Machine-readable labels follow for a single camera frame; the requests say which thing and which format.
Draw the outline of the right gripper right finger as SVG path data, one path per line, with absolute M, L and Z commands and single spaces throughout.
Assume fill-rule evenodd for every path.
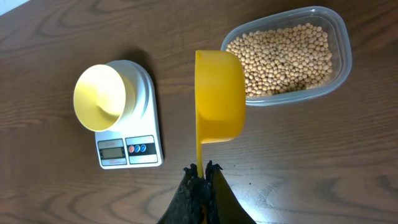
M 206 181 L 210 199 L 206 203 L 207 222 L 214 224 L 255 224 L 243 209 L 222 174 L 219 164 L 209 161 L 206 165 Z

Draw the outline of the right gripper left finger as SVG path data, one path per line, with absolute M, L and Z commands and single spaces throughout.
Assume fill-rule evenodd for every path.
M 195 164 L 183 170 L 183 179 L 157 224 L 201 224 L 205 219 L 205 180 L 198 176 Z

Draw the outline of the yellow measuring scoop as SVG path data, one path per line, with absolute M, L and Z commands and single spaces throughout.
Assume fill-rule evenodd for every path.
M 198 176 L 204 177 L 202 145 L 230 141 L 245 123 L 246 89 L 238 57 L 221 50 L 195 52 L 195 122 Z

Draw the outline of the pale yellow plastic bowl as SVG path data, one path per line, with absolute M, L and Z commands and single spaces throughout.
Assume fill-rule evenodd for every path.
M 79 122 L 90 131 L 119 126 L 136 107 L 136 91 L 122 73 L 109 65 L 94 65 L 79 77 L 73 107 Z

